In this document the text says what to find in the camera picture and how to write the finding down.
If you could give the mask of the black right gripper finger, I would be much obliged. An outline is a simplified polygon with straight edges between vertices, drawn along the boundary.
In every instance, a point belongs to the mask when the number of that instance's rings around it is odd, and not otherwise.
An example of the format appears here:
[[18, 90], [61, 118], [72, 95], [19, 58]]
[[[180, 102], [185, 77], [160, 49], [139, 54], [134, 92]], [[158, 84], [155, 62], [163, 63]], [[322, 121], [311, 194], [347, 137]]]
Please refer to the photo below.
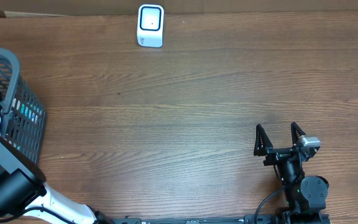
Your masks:
[[306, 133], [297, 125], [296, 122], [291, 123], [291, 138], [293, 145], [296, 145], [299, 138]]
[[254, 156], [266, 156], [273, 150], [273, 144], [261, 124], [256, 126]]

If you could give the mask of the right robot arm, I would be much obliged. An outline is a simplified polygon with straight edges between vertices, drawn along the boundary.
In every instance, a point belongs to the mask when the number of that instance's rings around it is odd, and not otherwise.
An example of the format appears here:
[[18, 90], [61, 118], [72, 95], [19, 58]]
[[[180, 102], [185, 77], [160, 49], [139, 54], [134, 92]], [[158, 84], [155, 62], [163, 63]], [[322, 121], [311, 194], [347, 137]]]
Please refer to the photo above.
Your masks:
[[[264, 198], [255, 213], [247, 218], [258, 223], [330, 223], [326, 208], [329, 182], [321, 176], [306, 176], [303, 163], [321, 147], [317, 136], [307, 135], [295, 122], [291, 124], [292, 145], [275, 149], [261, 124], [255, 127], [254, 156], [264, 156], [264, 166], [272, 166], [281, 188]], [[273, 215], [261, 215], [263, 205], [276, 195], [285, 194], [287, 206]]]

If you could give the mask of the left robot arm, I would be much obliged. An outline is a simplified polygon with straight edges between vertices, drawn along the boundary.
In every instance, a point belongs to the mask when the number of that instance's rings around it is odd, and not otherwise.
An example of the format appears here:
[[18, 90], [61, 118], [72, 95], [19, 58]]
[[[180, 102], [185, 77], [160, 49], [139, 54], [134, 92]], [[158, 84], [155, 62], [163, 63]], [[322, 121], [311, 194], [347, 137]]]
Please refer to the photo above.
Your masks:
[[0, 136], [0, 223], [21, 216], [49, 223], [111, 223], [85, 204], [52, 189], [39, 167]]

